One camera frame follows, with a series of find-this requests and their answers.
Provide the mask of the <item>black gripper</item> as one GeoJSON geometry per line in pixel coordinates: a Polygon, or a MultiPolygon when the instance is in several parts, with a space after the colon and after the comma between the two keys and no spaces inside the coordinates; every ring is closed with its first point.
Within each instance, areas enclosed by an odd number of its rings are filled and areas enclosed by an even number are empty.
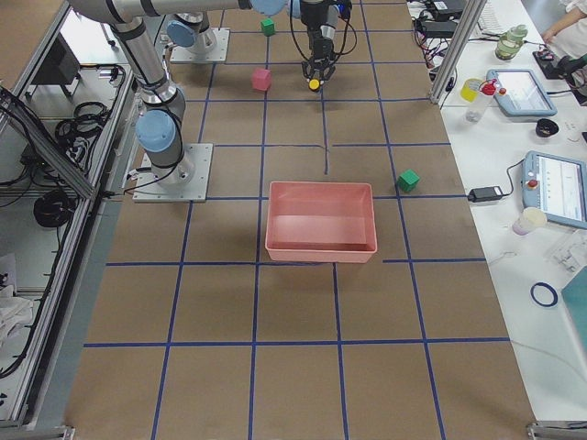
{"type": "Polygon", "coordinates": [[[302,61],[305,78],[330,78],[336,70],[335,29],[308,30],[310,56],[302,61]]]}

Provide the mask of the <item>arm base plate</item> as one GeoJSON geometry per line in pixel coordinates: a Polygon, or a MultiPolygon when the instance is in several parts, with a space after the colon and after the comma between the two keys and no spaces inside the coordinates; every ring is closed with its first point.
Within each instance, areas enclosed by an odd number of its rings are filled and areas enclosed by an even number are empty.
{"type": "Polygon", "coordinates": [[[205,32],[174,31],[171,63],[215,63],[227,59],[230,29],[210,27],[205,32]]]}
{"type": "Polygon", "coordinates": [[[167,171],[154,168],[138,176],[138,189],[133,191],[136,203],[204,202],[207,196],[213,158],[211,143],[188,143],[183,160],[167,177],[167,171]]]}

